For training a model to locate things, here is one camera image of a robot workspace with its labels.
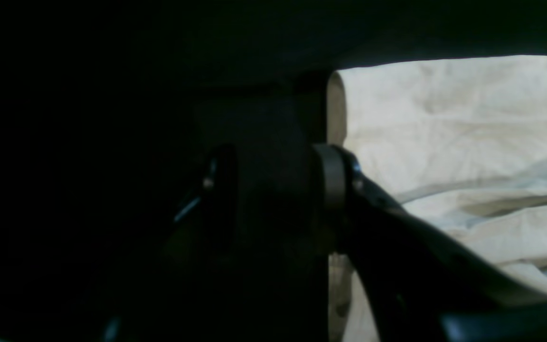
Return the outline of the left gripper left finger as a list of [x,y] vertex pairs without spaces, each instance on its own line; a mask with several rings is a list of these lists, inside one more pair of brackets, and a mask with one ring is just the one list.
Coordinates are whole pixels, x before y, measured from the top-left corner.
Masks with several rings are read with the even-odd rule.
[[101,342],[197,342],[217,311],[211,279],[234,242],[236,147],[215,147],[165,203],[120,240],[103,290]]

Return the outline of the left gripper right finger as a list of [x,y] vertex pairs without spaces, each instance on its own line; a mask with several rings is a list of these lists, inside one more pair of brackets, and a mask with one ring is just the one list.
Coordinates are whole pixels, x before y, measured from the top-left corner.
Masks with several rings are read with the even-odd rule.
[[319,250],[349,258],[383,342],[547,342],[547,294],[409,214],[354,154],[315,144]]

